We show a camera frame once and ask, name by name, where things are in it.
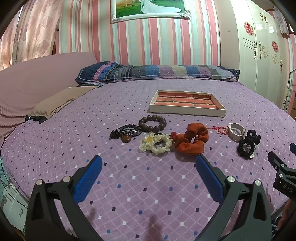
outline white flower hair tie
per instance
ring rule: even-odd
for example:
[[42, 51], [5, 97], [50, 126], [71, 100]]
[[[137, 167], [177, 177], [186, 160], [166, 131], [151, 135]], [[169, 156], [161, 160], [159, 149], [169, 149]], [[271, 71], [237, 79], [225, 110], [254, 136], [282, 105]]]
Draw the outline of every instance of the white flower hair tie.
[[[155, 147], [155, 143], [159, 141], [164, 141], [165, 146], [163, 147]], [[139, 149], [141, 151], [152, 151], [154, 154], [163, 154], [166, 151], [170, 151], [170, 147], [173, 144], [173, 140], [170, 139], [170, 136], [168, 134], [160, 134], [160, 135], [154, 135], [154, 133], [151, 131], [146, 135], [142, 140], [141, 144], [139, 146]]]

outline orange scrunchie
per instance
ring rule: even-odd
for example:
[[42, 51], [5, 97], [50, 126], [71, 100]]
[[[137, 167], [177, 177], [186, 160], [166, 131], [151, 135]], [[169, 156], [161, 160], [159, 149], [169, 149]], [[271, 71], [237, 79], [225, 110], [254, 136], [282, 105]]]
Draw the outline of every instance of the orange scrunchie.
[[199, 155], [204, 153], [204, 144], [209, 140], [209, 133], [205, 125], [191, 123], [185, 134], [178, 134], [173, 137], [175, 149], [182, 154]]

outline bed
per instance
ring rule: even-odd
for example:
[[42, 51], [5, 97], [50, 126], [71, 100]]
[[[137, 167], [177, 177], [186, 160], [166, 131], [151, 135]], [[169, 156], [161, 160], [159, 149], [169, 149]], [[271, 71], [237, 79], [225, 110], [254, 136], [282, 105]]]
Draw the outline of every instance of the bed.
[[[2, 148], [11, 179], [29, 198], [38, 179], [60, 181], [100, 155], [102, 172], [79, 206], [104, 240], [194, 240], [218, 207], [194, 168], [194, 157], [173, 150], [162, 156], [143, 153], [138, 147], [144, 134], [130, 143], [109, 139], [112, 130], [137, 124], [149, 114], [156, 90], [211, 93], [227, 110], [225, 118], [162, 114], [168, 123], [163, 133], [184, 133], [192, 122], [207, 127], [237, 122], [255, 129], [261, 142], [252, 160], [239, 157], [237, 143], [214, 130], [209, 130], [204, 155], [226, 176], [247, 183], [261, 180], [271, 213], [286, 202], [272, 187], [276, 173], [267, 154], [273, 151], [294, 167], [289, 145], [296, 142], [295, 121], [239, 82], [216, 80], [139, 80], [96, 88], [42, 124], [30, 120], [12, 132]], [[73, 232], [60, 204], [58, 208], [67, 231]]]

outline white wardrobe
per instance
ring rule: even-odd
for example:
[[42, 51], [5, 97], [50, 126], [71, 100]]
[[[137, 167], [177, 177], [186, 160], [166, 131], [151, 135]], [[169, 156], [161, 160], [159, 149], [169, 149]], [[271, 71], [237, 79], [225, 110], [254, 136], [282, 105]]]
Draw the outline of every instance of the white wardrobe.
[[283, 106], [286, 49], [275, 19], [250, 0], [231, 0], [239, 37], [239, 82]]

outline silver bolt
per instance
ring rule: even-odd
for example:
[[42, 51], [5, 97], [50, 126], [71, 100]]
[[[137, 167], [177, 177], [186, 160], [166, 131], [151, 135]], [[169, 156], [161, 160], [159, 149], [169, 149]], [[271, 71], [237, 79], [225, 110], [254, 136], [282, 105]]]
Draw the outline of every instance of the silver bolt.
[[229, 181], [230, 183], [233, 183], [235, 181], [235, 178], [232, 176], [227, 177], [227, 181]]
[[261, 186], [262, 183], [261, 183], [260, 180], [256, 180], [256, 181], [255, 181], [255, 184], [256, 184], [257, 186]]
[[65, 176], [63, 178], [63, 182], [65, 182], [65, 183], [69, 182], [70, 180], [71, 180], [71, 177], [69, 177], [69, 176]]
[[41, 185], [41, 184], [42, 184], [42, 180], [41, 180], [41, 179], [37, 180], [37, 181], [36, 181], [36, 184], [37, 184], [37, 185]]

